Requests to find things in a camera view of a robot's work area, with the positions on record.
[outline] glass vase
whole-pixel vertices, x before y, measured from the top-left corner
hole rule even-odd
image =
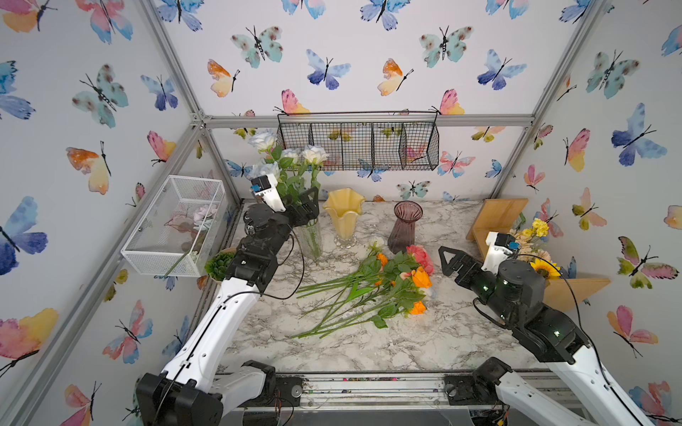
[[[317,219],[311,220],[307,225],[297,227],[296,236],[306,258],[315,260],[322,256],[322,236]]]
[[[415,222],[421,219],[424,211],[416,202],[401,201],[396,204],[393,212],[397,219],[391,236],[388,237],[388,248],[395,254],[404,252],[408,245],[415,243]]]

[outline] yellow vase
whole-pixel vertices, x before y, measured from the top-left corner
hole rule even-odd
[[[355,224],[357,217],[362,214],[362,203],[366,198],[351,188],[337,189],[329,193],[324,210],[329,213],[331,221],[336,229],[334,242],[337,246],[350,248],[357,242]]]

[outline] succulent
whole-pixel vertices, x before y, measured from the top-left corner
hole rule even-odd
[[[206,262],[206,272],[216,280],[217,282],[222,282],[225,279],[225,273],[227,268],[230,266],[232,259],[235,257],[234,253],[224,253],[220,252]]]

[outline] clear glass vase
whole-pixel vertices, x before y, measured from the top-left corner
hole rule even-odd
[[[307,225],[297,227],[296,236],[306,258],[315,260],[322,256],[322,235],[317,219],[311,220]]]

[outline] purple vase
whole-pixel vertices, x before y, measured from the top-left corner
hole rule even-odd
[[[388,237],[388,248],[395,254],[404,252],[408,245],[415,243],[415,222],[421,219],[424,211],[416,202],[401,201],[396,204],[393,212],[397,219],[391,236]]]

